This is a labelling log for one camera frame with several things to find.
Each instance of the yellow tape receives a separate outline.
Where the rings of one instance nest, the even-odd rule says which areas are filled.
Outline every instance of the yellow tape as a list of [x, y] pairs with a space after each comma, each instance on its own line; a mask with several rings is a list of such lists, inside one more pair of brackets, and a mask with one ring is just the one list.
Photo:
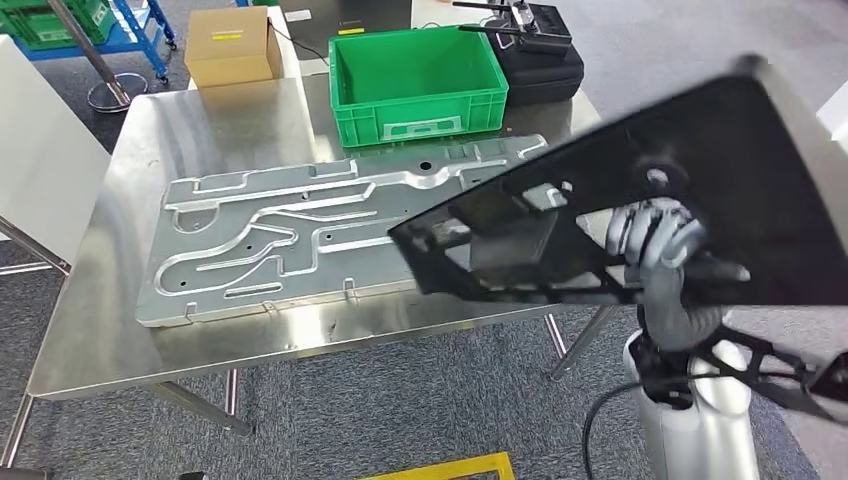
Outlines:
[[213, 33], [212, 40], [236, 40], [241, 38], [241, 32]]
[[348, 28], [347, 30], [339, 30], [339, 35], [352, 35], [354, 33], [363, 33], [365, 29], [360, 28]]
[[486, 472], [498, 472], [498, 480], [515, 480], [506, 452], [387, 473], [362, 480], [450, 480]]

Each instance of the green crate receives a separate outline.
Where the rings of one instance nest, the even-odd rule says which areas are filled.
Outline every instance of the green crate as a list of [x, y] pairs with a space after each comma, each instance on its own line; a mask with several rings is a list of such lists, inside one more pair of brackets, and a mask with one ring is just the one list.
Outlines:
[[[0, 0], [0, 5], [14, 3], [16, 8], [0, 8], [0, 22], [27, 48], [43, 50], [76, 45], [59, 17], [43, 0]], [[66, 0], [69, 10], [95, 45], [105, 43], [117, 18], [106, 0]]]
[[482, 33], [457, 27], [330, 39], [344, 147], [498, 130], [509, 86]]

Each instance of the aluminum plate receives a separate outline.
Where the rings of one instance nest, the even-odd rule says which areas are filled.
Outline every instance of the aluminum plate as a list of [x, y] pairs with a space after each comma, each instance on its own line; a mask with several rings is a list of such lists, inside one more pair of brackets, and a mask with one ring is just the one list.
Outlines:
[[174, 181], [136, 318], [174, 326], [415, 289], [386, 231], [546, 145], [494, 138]]

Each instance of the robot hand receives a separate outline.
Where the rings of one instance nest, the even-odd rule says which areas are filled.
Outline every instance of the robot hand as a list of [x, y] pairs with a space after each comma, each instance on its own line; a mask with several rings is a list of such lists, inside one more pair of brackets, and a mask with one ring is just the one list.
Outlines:
[[642, 285], [645, 327], [661, 350], [692, 348], [721, 324], [721, 308], [687, 308], [680, 298], [683, 266], [705, 240], [704, 227], [674, 200], [648, 200], [613, 212], [606, 250], [624, 256], [625, 276]]

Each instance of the yellow label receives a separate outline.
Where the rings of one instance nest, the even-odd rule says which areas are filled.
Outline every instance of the yellow label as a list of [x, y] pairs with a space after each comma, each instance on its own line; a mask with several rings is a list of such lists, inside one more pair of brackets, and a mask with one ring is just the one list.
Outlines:
[[212, 40], [237, 40], [241, 38], [241, 32], [219, 32], [212, 34]]
[[339, 30], [339, 35], [352, 35], [354, 33], [363, 33], [365, 29], [360, 28], [348, 28], [347, 30]]

